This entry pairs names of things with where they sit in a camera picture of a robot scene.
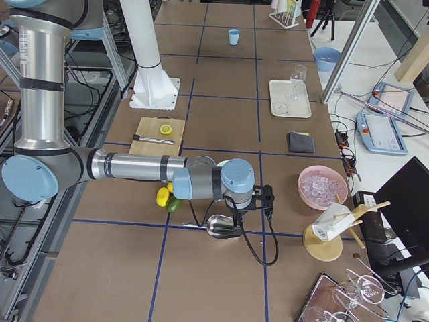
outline blue cup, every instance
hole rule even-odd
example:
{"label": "blue cup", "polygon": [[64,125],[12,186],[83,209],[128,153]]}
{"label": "blue cup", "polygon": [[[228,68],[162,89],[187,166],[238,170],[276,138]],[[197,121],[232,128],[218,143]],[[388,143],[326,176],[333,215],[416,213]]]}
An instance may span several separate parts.
{"label": "blue cup", "polygon": [[228,30],[228,36],[229,36],[229,44],[230,45],[235,46],[239,43],[240,31],[238,29]]}
{"label": "blue cup", "polygon": [[320,47],[314,51],[317,70],[319,72],[329,72],[334,69],[339,61],[341,53],[331,47]]}

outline wooden cutting board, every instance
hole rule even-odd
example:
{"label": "wooden cutting board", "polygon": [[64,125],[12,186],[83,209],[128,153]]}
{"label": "wooden cutting board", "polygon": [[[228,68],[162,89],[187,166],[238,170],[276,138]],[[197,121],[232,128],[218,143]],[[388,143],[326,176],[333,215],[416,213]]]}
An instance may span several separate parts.
{"label": "wooden cutting board", "polygon": [[[171,134],[161,134],[160,128],[164,124],[168,124],[172,127],[173,131]],[[149,138],[173,140],[174,144],[133,141],[129,149],[129,153],[150,156],[178,156],[184,128],[185,121],[182,119],[142,117],[135,134]]]}

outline tripod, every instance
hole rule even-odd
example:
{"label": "tripod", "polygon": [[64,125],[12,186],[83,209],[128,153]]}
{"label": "tripod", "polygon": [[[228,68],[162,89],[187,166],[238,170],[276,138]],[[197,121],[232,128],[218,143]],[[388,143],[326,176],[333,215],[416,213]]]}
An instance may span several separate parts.
{"label": "tripod", "polygon": [[335,12],[334,12],[334,6],[335,6],[336,0],[327,0],[326,1],[326,13],[324,14],[323,18],[320,20],[316,28],[313,30],[313,32],[310,34],[310,37],[314,36],[315,33],[318,31],[320,26],[323,23],[322,29],[325,30],[325,28],[328,25],[329,20],[332,20],[332,28],[330,31],[330,39],[335,39]]}

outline blue bowl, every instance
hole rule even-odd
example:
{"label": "blue bowl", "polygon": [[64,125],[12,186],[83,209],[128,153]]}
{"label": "blue bowl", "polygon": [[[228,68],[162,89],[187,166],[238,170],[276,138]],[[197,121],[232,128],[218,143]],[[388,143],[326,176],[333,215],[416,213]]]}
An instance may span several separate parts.
{"label": "blue bowl", "polygon": [[329,72],[334,69],[335,64],[339,61],[341,53],[331,47],[320,47],[314,51],[317,70],[319,72]]}

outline blue and white cup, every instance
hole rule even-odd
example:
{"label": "blue and white cup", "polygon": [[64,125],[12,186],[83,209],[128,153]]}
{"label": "blue and white cup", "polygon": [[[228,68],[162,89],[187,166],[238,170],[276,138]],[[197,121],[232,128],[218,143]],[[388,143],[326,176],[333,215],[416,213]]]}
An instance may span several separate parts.
{"label": "blue and white cup", "polygon": [[240,31],[238,29],[228,30],[228,36],[230,45],[235,46],[239,43]]}

